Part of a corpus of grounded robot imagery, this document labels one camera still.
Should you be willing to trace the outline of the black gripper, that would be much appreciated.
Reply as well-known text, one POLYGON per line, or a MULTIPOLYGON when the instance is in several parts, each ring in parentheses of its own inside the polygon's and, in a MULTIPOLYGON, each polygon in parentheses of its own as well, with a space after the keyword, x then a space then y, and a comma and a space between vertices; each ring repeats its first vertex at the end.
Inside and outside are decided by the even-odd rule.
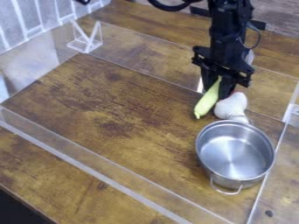
POLYGON ((236 85, 248 87, 255 68, 247 56, 252 53, 244 46, 246 29, 210 28, 210 47, 192 48, 191 63, 200 68, 203 89, 208 91, 216 81, 219 98, 226 99, 236 85))

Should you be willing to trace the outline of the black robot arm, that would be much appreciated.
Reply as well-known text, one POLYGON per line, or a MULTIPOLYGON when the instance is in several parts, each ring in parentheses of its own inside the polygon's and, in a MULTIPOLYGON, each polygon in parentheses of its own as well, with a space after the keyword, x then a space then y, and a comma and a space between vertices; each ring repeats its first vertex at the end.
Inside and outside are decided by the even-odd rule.
POLYGON ((206 91, 220 78, 219 99, 223 100, 236 85, 248 87, 255 72, 247 60, 252 51, 244 45, 254 7, 250 0, 208 0, 208 6, 210 47, 196 45, 192 48, 191 62, 200 67, 206 91))

